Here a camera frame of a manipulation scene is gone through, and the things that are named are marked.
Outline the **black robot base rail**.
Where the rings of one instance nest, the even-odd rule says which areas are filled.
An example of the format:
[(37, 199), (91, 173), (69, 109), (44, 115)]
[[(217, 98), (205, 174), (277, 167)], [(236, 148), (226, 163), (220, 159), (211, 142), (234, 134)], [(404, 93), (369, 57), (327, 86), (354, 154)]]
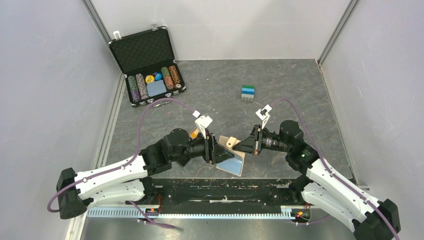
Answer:
[(307, 205), (300, 182), (281, 178), (154, 178), (135, 203), (163, 214), (276, 214)]

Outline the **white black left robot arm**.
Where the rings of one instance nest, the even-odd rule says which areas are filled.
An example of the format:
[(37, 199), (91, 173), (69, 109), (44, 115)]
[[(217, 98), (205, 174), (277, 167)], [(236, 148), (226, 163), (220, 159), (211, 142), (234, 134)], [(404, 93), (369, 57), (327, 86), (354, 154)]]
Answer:
[(71, 219), (95, 206), (116, 202), (151, 204), (157, 198), (152, 176), (170, 170), (173, 162), (183, 167), (201, 157), (206, 163), (218, 164), (234, 156), (212, 133), (191, 139), (186, 130), (176, 128), (136, 156), (87, 171), (62, 170), (56, 184), (59, 216)]

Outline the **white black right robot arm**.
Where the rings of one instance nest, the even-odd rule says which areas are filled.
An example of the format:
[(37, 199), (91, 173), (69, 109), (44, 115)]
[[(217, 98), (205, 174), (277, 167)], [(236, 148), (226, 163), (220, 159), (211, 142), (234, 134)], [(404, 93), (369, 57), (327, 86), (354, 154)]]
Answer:
[(357, 240), (399, 239), (401, 223), (398, 206), (359, 188), (341, 175), (304, 141), (298, 122), (285, 120), (279, 133), (255, 125), (250, 135), (232, 149), (259, 155), (262, 150), (286, 153), (286, 161), (301, 173), (289, 185), (289, 199), (295, 204), (312, 204), (352, 231)]

